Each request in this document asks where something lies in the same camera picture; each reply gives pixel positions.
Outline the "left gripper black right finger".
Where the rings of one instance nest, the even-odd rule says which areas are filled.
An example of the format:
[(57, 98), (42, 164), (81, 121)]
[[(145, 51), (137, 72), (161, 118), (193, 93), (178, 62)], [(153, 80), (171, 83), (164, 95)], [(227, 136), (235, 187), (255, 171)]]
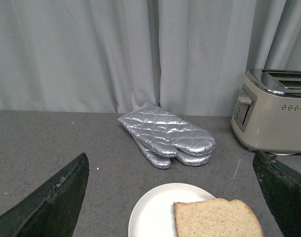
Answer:
[(253, 168), (282, 234), (301, 237), (301, 174), (263, 151), (256, 151)]

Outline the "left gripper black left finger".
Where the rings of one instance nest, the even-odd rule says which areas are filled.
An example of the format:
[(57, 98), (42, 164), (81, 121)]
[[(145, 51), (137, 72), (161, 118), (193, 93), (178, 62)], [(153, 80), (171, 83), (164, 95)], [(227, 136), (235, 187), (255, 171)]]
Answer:
[(0, 237), (71, 237), (88, 176), (88, 158), (82, 153), (0, 216)]

